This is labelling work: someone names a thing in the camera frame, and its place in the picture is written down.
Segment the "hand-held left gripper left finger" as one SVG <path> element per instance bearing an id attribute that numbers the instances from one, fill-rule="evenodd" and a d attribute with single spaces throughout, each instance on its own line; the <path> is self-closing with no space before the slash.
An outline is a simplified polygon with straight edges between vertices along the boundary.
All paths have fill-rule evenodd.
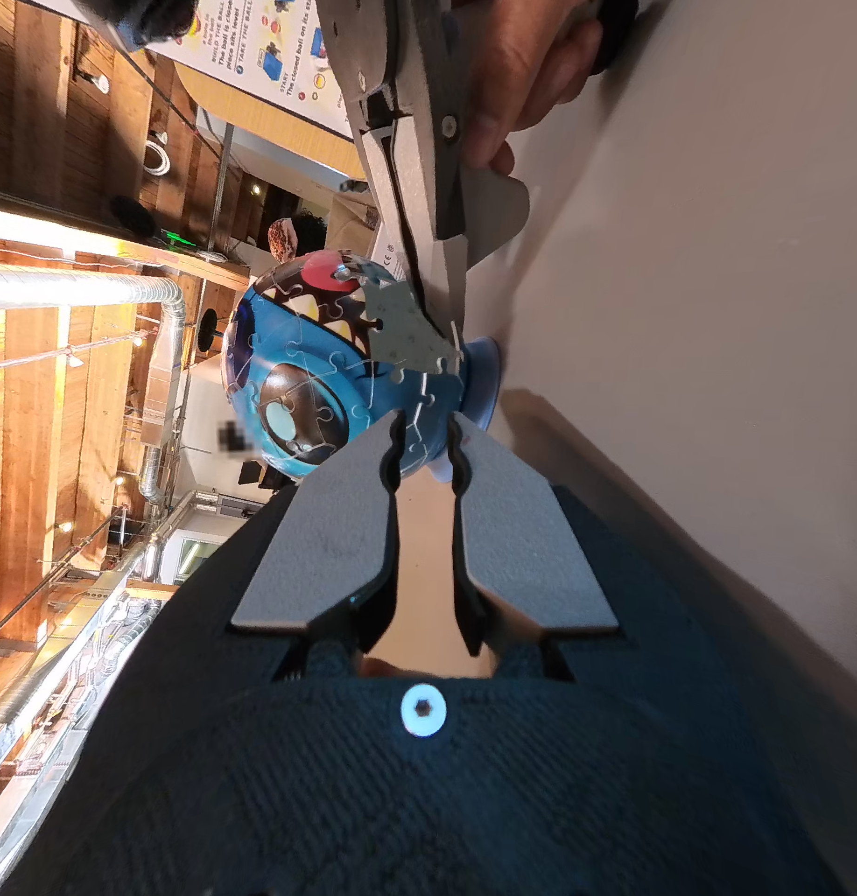
<path id="1" fill-rule="evenodd" d="M 301 481 L 232 618 L 235 630 L 371 651 L 396 609 L 395 493 L 404 412 L 388 412 Z"/>

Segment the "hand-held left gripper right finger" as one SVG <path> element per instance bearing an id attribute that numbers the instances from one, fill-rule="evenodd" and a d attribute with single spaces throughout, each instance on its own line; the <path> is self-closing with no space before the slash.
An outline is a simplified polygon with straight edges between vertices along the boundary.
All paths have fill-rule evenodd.
<path id="1" fill-rule="evenodd" d="M 616 633 L 617 617 L 546 478 L 460 412 L 448 419 L 448 457 L 454 606 L 469 655 Z"/>

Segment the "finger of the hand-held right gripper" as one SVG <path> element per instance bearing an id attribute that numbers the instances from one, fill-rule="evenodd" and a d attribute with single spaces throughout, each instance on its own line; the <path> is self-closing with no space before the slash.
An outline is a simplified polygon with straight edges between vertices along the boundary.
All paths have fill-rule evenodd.
<path id="1" fill-rule="evenodd" d="M 421 286 L 426 313 L 445 337 L 454 338 L 464 325 L 468 260 L 466 235 L 421 247 Z"/>
<path id="2" fill-rule="evenodd" d="M 358 150 L 386 231 L 382 243 L 393 247 L 425 317 L 444 334 L 445 288 L 436 261 L 441 242 L 429 208 L 417 131 L 416 118 L 402 116 L 361 133 Z"/>

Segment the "blue cartoon puzzle ball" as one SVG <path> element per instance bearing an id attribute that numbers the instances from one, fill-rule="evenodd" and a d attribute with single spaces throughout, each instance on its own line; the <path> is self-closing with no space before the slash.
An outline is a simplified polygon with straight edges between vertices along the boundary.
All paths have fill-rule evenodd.
<path id="1" fill-rule="evenodd" d="M 459 367 L 436 356 L 416 364 L 436 336 L 411 286 L 381 264 L 320 250 L 273 267 L 236 303 L 222 338 L 222 380 L 246 449 L 300 481 L 392 411 L 405 416 L 400 476 L 452 475 L 447 419 L 485 430 L 496 409 L 499 347 L 456 343 Z"/>

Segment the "person's right hand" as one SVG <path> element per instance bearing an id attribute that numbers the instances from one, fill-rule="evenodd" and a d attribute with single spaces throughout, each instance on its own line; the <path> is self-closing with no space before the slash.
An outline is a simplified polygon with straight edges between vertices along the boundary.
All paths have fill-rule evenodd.
<path id="1" fill-rule="evenodd" d="M 495 1 L 471 64 L 468 125 L 461 161 L 510 175 L 512 133 L 574 100 L 602 41 L 595 19 L 575 19 L 581 1 Z"/>

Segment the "wooden document stand with sheet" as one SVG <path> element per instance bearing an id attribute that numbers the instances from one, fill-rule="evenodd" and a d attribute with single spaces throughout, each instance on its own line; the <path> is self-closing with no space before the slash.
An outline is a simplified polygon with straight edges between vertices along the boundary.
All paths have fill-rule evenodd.
<path id="1" fill-rule="evenodd" d="M 365 173 L 312 1 L 203 1 L 186 35 L 157 48 L 212 121 L 343 178 Z"/>

